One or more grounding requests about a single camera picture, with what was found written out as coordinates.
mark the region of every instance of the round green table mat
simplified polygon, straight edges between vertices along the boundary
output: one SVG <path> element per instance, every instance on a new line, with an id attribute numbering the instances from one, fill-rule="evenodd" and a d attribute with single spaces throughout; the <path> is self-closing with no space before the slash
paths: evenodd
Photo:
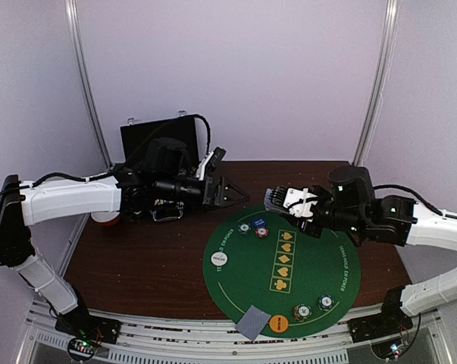
<path id="1" fill-rule="evenodd" d="M 267 222 L 268 237 L 257 237 L 254 218 Z M 242 223 L 252 228 L 247 235 L 238 231 Z M 211 263 L 219 251 L 228 256 L 221 267 Z M 358 253 L 345 234 L 326 229 L 320 239 L 308 237 L 263 205 L 232 216 L 211 235 L 203 275 L 211 298 L 230 319 L 238 322 L 251 305 L 283 315 L 289 320 L 287 331 L 277 334 L 267 324 L 262 334 L 285 338 L 312 335 L 337 323 L 354 304 L 361 283 Z M 325 294 L 334 299 L 326 312 L 318 306 Z M 305 322 L 294 319 L 299 304 L 311 308 Z"/>

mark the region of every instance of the poker chip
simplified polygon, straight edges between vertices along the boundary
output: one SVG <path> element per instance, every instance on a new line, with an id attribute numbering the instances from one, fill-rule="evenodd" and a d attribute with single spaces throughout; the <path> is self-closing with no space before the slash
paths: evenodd
<path id="1" fill-rule="evenodd" d="M 238 225 L 238 232 L 246 235 L 251 230 L 250 225 L 248 224 L 240 224 Z"/>
<path id="2" fill-rule="evenodd" d="M 268 237 L 268 228 L 259 227 L 256 231 L 258 237 Z"/>
<path id="3" fill-rule="evenodd" d="M 267 226 L 267 222 L 263 218 L 254 218 L 252 221 L 253 227 L 256 228 L 265 228 Z"/>
<path id="4" fill-rule="evenodd" d="M 287 317 L 282 316 L 282 315 L 272 316 L 272 318 L 268 324 L 269 324 L 271 330 L 278 334 L 282 334 L 283 332 L 286 332 L 287 329 L 289 328 L 289 320 L 287 319 Z"/>
<path id="5" fill-rule="evenodd" d="M 211 256 L 211 263 L 217 267 L 227 264 L 228 256 L 223 252 L 216 252 Z"/>
<path id="6" fill-rule="evenodd" d="M 307 305 L 297 305 L 294 307 L 294 318 L 299 322 L 305 321 L 311 314 L 311 309 Z"/>
<path id="7" fill-rule="evenodd" d="M 319 298 L 319 308 L 323 311 L 329 311 L 334 307 L 333 297 L 328 295 L 323 295 Z"/>

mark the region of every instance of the wooden table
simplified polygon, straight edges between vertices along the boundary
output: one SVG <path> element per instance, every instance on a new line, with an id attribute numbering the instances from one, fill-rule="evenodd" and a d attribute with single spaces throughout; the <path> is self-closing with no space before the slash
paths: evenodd
<path id="1" fill-rule="evenodd" d="M 251 196 L 250 202 L 179 221 L 89 221 L 66 279 L 89 308 L 173 319 L 225 319 L 203 281 L 202 257 L 211 233 L 246 206 L 263 203 L 268 187 L 327 186 L 327 173 L 346 162 L 224 162 L 221 171 Z M 394 246 L 358 248 L 362 286 L 355 306 L 381 303 L 388 289 L 410 283 Z"/>

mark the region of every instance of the white wall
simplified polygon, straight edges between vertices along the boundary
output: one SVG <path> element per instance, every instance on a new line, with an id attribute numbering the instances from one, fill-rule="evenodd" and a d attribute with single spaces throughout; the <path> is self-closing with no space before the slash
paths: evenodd
<path id="1" fill-rule="evenodd" d="M 368 160 L 374 184 L 403 184 L 457 212 L 457 1 L 401 2 L 390 77 Z M 457 253 L 400 255 L 414 282 L 457 266 Z M 442 307 L 457 352 L 457 302 Z"/>
<path id="2" fill-rule="evenodd" d="M 227 159 L 352 159 L 386 0 L 78 1 L 106 143 L 187 110 Z"/>
<path id="3" fill-rule="evenodd" d="M 102 160 L 88 122 L 64 2 L 0 2 L 0 189 L 8 174 L 93 174 Z M 33 227 L 58 267 L 77 218 Z M 33 295 L 0 268 L 0 364 L 10 363 Z"/>

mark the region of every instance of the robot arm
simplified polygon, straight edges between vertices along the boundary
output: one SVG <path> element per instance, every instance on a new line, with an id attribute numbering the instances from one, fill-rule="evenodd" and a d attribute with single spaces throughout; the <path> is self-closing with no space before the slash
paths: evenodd
<path id="1" fill-rule="evenodd" d="M 0 199 L 0 263 L 17 271 L 58 314 L 57 329 L 77 337 L 117 340 L 120 322 L 89 314 L 80 294 L 44 260 L 31 243 L 31 225 L 52 218 L 90 213 L 99 222 L 155 217 L 156 201 L 167 200 L 178 208 L 185 205 L 216 209 L 244 202 L 249 197 L 225 176 L 210 175 L 225 151 L 216 148 L 203 160 L 199 175 L 141 173 L 119 168 L 109 177 L 78 182 L 46 181 L 39 186 L 21 183 L 17 175 L 5 179 Z"/>
<path id="2" fill-rule="evenodd" d="M 378 187 L 373 188 L 368 170 L 363 167 L 337 168 L 329 173 L 328 180 L 330 190 L 320 186 L 311 190 L 269 189 L 264 201 L 266 209 L 281 214 L 304 234 L 317 238 L 324 228 L 330 228 L 348 234 L 357 246 L 364 240 L 373 240 L 457 250 L 457 214 L 403 196 L 377 199 L 374 190 Z M 397 287 L 387 294 L 379 317 L 364 323 L 353 322 L 353 340 L 372 338 L 378 325 L 399 325 L 405 321 L 406 327 L 411 327 L 408 316 L 456 299 L 457 268 L 419 284 Z"/>

